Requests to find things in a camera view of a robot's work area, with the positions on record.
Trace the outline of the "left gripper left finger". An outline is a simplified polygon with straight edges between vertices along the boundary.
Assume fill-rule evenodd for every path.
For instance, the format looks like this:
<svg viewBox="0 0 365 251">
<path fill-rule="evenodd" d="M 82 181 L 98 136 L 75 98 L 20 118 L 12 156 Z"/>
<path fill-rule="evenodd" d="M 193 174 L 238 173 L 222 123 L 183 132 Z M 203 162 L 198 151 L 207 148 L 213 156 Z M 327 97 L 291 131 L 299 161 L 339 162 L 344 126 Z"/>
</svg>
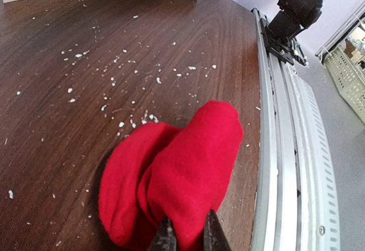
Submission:
<svg viewBox="0 0 365 251">
<path fill-rule="evenodd" d="M 147 251 L 176 251 L 177 238 L 173 224 L 164 217 Z"/>
</svg>

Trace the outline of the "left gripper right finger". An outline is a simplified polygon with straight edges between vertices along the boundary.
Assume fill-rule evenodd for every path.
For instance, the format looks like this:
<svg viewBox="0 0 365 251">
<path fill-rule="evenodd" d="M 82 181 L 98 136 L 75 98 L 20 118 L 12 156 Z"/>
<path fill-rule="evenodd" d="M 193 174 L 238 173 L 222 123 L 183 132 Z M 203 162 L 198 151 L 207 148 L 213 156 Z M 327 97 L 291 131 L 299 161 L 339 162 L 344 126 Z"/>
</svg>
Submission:
<svg viewBox="0 0 365 251">
<path fill-rule="evenodd" d="M 210 210 L 203 230 L 204 251 L 231 251 L 230 245 L 225 237 L 217 214 Z"/>
</svg>

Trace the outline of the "red sock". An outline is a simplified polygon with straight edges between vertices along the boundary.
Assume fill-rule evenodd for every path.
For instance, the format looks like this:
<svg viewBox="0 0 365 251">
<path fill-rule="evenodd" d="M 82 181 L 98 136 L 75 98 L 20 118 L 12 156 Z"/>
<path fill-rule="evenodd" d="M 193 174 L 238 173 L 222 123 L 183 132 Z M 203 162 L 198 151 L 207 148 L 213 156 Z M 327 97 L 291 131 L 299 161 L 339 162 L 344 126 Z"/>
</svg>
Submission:
<svg viewBox="0 0 365 251">
<path fill-rule="evenodd" d="M 99 217 L 110 239 L 146 250 L 167 217 L 179 250 L 201 250 L 206 215 L 226 195 L 243 136 L 238 111 L 215 100 L 184 128 L 141 125 L 114 149 L 101 178 Z"/>
</svg>

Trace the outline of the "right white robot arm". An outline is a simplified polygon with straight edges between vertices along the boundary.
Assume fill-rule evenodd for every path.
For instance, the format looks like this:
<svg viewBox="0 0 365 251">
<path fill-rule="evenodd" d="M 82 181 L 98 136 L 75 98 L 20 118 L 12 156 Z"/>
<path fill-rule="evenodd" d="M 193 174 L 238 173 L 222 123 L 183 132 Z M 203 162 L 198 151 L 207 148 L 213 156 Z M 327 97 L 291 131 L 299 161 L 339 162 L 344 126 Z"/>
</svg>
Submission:
<svg viewBox="0 0 365 251">
<path fill-rule="evenodd" d="M 279 0 L 280 11 L 266 26 L 276 40 L 293 39 L 314 24 L 322 14 L 323 0 Z"/>
</svg>

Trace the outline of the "white plastic storage basket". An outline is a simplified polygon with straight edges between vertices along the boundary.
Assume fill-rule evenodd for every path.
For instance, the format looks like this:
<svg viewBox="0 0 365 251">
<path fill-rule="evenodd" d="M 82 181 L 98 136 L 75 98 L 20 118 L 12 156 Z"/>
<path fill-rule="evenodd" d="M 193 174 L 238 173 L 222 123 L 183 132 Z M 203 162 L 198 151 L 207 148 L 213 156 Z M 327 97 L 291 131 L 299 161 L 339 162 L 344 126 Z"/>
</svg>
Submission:
<svg viewBox="0 0 365 251">
<path fill-rule="evenodd" d="M 337 47 L 324 61 L 340 96 L 364 123 L 364 73 Z"/>
</svg>

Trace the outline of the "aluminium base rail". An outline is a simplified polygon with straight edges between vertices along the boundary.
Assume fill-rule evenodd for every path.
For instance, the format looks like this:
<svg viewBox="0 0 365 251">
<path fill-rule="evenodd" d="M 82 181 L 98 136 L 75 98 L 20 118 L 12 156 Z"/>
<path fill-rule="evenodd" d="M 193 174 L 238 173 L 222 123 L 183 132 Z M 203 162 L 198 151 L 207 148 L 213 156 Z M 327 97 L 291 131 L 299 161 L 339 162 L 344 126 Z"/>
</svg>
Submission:
<svg viewBox="0 0 365 251">
<path fill-rule="evenodd" d="M 260 144 L 252 250 L 339 250 L 331 153 L 313 89 L 264 45 L 253 10 L 260 81 Z"/>
</svg>

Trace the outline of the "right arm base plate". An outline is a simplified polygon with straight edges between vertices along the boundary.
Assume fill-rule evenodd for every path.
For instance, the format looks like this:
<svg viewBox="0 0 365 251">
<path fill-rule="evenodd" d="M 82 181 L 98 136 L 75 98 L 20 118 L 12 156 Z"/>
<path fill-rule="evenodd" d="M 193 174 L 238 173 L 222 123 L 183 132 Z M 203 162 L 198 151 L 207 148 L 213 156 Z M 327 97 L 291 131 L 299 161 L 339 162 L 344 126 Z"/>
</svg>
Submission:
<svg viewBox="0 0 365 251">
<path fill-rule="evenodd" d="M 279 61 L 294 65 L 296 61 L 302 66 L 308 66 L 308 59 L 303 52 L 301 45 L 297 41 L 296 37 L 287 42 L 282 42 L 277 38 L 274 38 L 270 33 L 268 23 L 262 21 L 262 36 L 267 52 L 273 54 Z"/>
</svg>

